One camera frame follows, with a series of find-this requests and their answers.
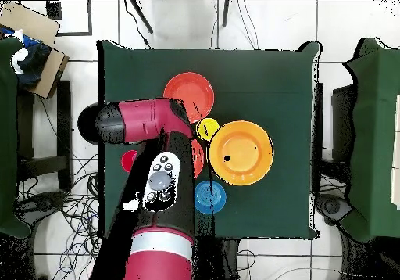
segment dark green tablecloth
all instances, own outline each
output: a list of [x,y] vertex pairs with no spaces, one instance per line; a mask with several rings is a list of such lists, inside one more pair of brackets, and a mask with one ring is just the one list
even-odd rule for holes
[[[249,120],[272,138],[273,166],[261,181],[231,186],[214,177],[227,192],[227,203],[215,216],[216,236],[315,237],[309,227],[309,190],[313,60],[318,43],[308,43],[298,52],[129,50],[107,41],[102,46],[106,102],[161,97],[172,77],[192,71],[214,89],[215,103],[208,117],[220,124]],[[120,159],[128,149],[137,146],[105,145],[106,230],[127,179]],[[205,179],[207,166],[195,182]],[[196,212],[197,224],[209,219]]]
[[13,213],[17,170],[17,78],[11,67],[11,58],[22,47],[16,38],[0,41],[0,232],[17,238],[25,238],[30,234],[29,226]]
[[364,38],[345,65],[352,73],[357,102],[350,161],[355,207],[342,224],[360,242],[376,236],[400,238],[400,210],[391,204],[391,167],[395,140],[396,96],[400,94],[400,50]]

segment cardboard box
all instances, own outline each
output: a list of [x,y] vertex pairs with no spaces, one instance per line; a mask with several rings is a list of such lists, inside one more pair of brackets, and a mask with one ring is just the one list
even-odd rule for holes
[[40,40],[52,48],[41,73],[41,80],[35,88],[30,90],[44,98],[52,97],[69,59],[68,56],[53,48],[55,36],[59,31],[59,23],[21,4],[9,2],[3,5],[0,26],[12,31],[22,29],[24,35]]

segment orange plate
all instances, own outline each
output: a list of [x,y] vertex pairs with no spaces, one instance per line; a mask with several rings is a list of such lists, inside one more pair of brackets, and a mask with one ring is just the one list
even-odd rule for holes
[[203,148],[195,138],[191,140],[191,153],[193,155],[193,164],[195,167],[195,179],[202,171],[204,166],[204,152]]
[[202,75],[192,72],[173,77],[166,85],[163,96],[182,99],[191,124],[206,117],[214,104],[211,84]]
[[254,184],[271,168],[272,140],[257,124],[233,121],[214,134],[209,158],[213,170],[227,183]]

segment blue cloth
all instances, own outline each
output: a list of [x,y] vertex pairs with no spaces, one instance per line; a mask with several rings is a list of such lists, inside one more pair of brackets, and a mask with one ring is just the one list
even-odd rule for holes
[[28,56],[19,61],[18,65],[23,74],[17,74],[20,89],[32,89],[41,80],[41,72],[52,49],[43,43],[38,43],[27,48]]
[[[5,28],[1,28],[0,31],[4,34],[10,34],[10,35],[13,35],[15,33],[15,31],[9,31],[8,29]],[[33,38],[29,38],[26,35],[23,36],[23,46],[25,48],[29,48],[30,46],[36,45],[37,43],[40,43],[40,41],[34,40]]]

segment red plate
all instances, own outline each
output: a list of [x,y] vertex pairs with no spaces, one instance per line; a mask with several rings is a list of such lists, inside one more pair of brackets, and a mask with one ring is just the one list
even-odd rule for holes
[[130,172],[130,169],[132,168],[132,165],[134,164],[134,159],[136,158],[136,155],[138,152],[136,150],[129,150],[126,151],[121,158],[121,164],[123,169],[126,172]]
[[191,140],[191,154],[193,156],[193,164],[195,169],[195,179],[202,171],[204,165],[204,152],[203,148],[195,138]]
[[192,72],[173,77],[166,85],[163,96],[182,99],[191,124],[207,117],[214,104],[211,84],[202,75]]

